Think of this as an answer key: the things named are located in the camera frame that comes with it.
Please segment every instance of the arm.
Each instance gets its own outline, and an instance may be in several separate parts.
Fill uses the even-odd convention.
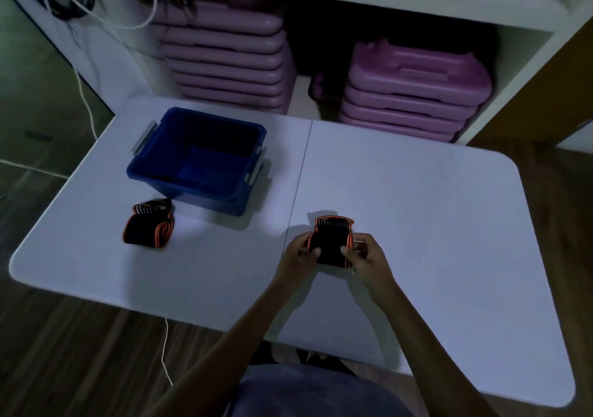
[[[353,236],[364,242],[356,247],[363,255],[346,247],[342,253],[387,316],[431,417],[496,417],[397,285],[381,247],[370,234]]]
[[[270,286],[145,417],[210,417],[224,412],[276,314],[315,270],[321,249],[302,252],[309,235],[302,234],[288,245]]]

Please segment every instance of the blue storage container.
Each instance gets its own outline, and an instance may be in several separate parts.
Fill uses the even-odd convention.
[[[262,168],[257,123],[171,108],[135,147],[128,177],[164,196],[240,216]]]

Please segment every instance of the person's left arm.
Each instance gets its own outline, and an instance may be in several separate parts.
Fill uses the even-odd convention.
[[[303,253],[310,234],[301,234],[288,245],[270,286],[145,417],[215,417],[224,412],[272,321],[315,270],[320,249]]]

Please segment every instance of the person's right arm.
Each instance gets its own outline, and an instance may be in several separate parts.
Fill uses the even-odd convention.
[[[370,234],[354,234],[362,241],[342,247],[373,301],[387,316],[414,374],[431,417],[498,417],[485,398],[463,375],[424,319],[397,285],[383,250]]]

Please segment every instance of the person's right hand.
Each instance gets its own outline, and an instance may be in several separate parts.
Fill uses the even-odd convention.
[[[352,237],[355,249],[342,246],[340,251],[352,263],[354,271],[369,289],[373,301],[380,305],[389,299],[398,287],[385,253],[370,234],[354,233]]]

